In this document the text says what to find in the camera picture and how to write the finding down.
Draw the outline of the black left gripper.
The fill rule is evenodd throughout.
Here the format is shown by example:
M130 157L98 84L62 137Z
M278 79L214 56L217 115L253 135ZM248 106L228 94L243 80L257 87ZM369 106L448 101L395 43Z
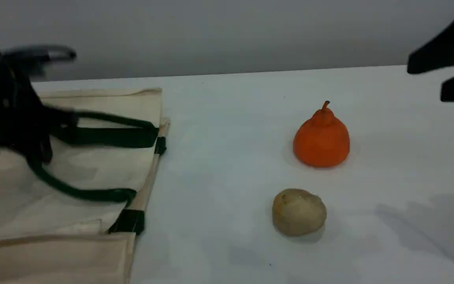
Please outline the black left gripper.
M0 53L0 142L11 146L22 144L25 158L48 164L53 150L47 128L77 124L75 111L44 107L29 79Z

